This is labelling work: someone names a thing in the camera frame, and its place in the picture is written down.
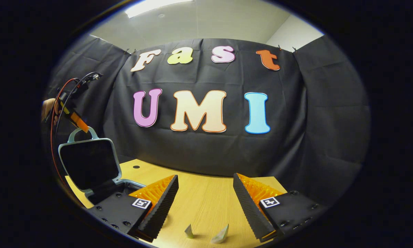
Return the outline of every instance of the black cable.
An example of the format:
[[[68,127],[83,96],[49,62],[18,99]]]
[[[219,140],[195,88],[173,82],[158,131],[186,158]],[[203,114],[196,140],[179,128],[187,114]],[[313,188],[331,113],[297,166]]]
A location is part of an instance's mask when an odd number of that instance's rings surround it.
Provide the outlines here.
[[[75,77],[73,80],[75,80],[75,82],[79,83],[79,78]],[[55,104],[57,103],[57,98],[59,97],[60,92],[58,92],[57,96],[55,96],[55,101],[52,104],[52,107],[50,108],[49,114],[47,115],[45,121],[49,122],[49,117],[52,116],[52,118],[54,118],[54,116],[52,115],[53,113],[53,109],[55,108]]]
[[[97,75],[101,75],[97,72],[90,72],[89,74],[85,75],[81,80],[79,80],[79,82],[73,87],[73,89],[71,90],[70,94],[67,96],[66,101],[64,102],[64,107],[67,105],[67,101],[68,99],[72,96],[72,94],[74,93],[74,91],[76,90],[76,88],[78,87],[78,85],[85,79],[87,79],[90,75],[92,74],[97,74]],[[57,127],[55,129],[55,137],[57,136],[58,133],[58,127],[60,126],[60,120],[61,120],[61,116],[63,115],[64,111],[61,111],[60,116],[58,117],[58,121],[57,121]]]

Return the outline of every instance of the white ceiling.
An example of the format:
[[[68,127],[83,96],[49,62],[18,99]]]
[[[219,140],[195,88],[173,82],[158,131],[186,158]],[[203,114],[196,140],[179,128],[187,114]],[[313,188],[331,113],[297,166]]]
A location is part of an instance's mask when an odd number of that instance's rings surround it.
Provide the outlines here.
[[[94,29],[122,49],[140,50],[195,38],[230,38],[265,44],[290,16],[262,0],[195,0],[128,18],[124,11]]]

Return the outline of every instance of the red cable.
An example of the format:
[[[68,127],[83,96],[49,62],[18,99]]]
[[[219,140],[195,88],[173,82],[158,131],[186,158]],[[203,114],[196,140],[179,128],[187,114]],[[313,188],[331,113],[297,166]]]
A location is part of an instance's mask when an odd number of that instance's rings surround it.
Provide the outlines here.
[[[58,176],[59,176],[60,179],[61,179],[61,182],[63,182],[64,186],[65,186],[66,189],[68,189],[68,190],[69,190],[69,188],[67,187],[67,185],[65,184],[64,180],[62,179],[61,174],[60,174],[60,171],[58,171],[57,163],[55,162],[55,155],[53,155],[52,134],[53,134],[53,119],[54,119],[54,113],[55,113],[55,104],[58,102],[58,98],[60,98],[61,93],[63,92],[65,86],[66,86],[69,82],[71,82],[71,81],[73,81],[73,80],[74,80],[74,79],[68,80],[68,81],[65,83],[65,85],[63,86],[63,88],[61,89],[61,91],[59,92],[59,94],[57,95],[55,101],[53,102],[52,123],[51,123],[51,125],[50,125],[50,148],[51,148],[51,150],[52,150],[53,163],[54,163],[54,165],[55,165],[55,169],[57,170]]]

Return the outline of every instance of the cable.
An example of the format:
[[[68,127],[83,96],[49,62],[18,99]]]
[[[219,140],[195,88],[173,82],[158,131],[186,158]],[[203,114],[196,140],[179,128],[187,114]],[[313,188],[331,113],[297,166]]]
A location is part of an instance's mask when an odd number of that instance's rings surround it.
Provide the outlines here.
[[[87,79],[87,78],[88,78],[90,75],[92,75],[92,74],[100,75],[100,74],[97,73],[97,72],[90,72],[89,74],[85,75],[81,80],[79,80],[79,82],[73,87],[73,89],[71,90],[70,94],[67,96],[66,101],[64,102],[64,106],[67,105],[68,99],[69,99],[69,98],[72,96],[72,94],[75,92],[75,90],[76,90],[76,88],[78,87],[78,85],[80,85],[80,83],[81,83],[83,80]],[[57,128],[55,129],[55,137],[57,136],[57,133],[58,133],[59,122],[60,122],[60,120],[61,120],[61,116],[63,115],[63,112],[64,112],[64,111],[61,111],[60,116],[58,117]]]
[[[79,83],[79,78],[77,78],[77,77],[75,77],[74,79],[71,79],[71,80],[75,80],[76,83]],[[58,92],[57,96],[55,96],[55,99],[56,99],[58,96],[60,96],[60,94],[61,94],[61,93]],[[49,119],[49,117],[52,115],[54,108],[55,108],[55,104],[53,104],[52,107],[50,108],[50,112],[49,112],[49,114],[46,116],[46,122],[47,122],[47,120]]]
[[[57,170],[57,173],[58,173],[58,176],[59,176],[60,179],[61,179],[61,182],[63,182],[64,186],[66,186],[67,189],[68,189],[68,187],[67,187],[66,183],[64,182],[64,180],[63,180],[62,177],[61,177],[60,171],[58,170],[57,163],[55,162],[55,155],[54,155],[54,153],[53,153],[53,140],[52,140],[53,133],[52,133],[52,132],[53,132],[53,119],[54,119],[53,114],[54,114],[54,112],[55,112],[55,111],[53,110],[53,108],[55,107],[55,104],[58,102],[58,99],[59,99],[61,93],[63,92],[64,88],[66,87],[66,85],[67,85],[68,83],[70,83],[71,81],[73,81],[73,80],[76,80],[76,78],[71,79],[71,80],[68,80],[68,81],[65,83],[65,85],[63,86],[63,88],[61,89],[61,91],[58,93],[57,97],[55,98],[55,101],[53,102],[53,106],[52,106],[52,110],[51,110],[51,112],[52,112],[52,121],[51,121],[51,125],[50,125],[50,149],[51,149],[51,151],[52,151],[53,164],[55,165],[55,169]]]

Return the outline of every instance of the white wall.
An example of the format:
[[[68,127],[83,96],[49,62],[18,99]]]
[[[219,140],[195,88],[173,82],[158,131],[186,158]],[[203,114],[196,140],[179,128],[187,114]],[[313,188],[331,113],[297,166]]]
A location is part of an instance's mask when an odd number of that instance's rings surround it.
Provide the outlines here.
[[[292,47],[299,49],[321,36],[322,32],[291,14],[266,44],[293,52]]]

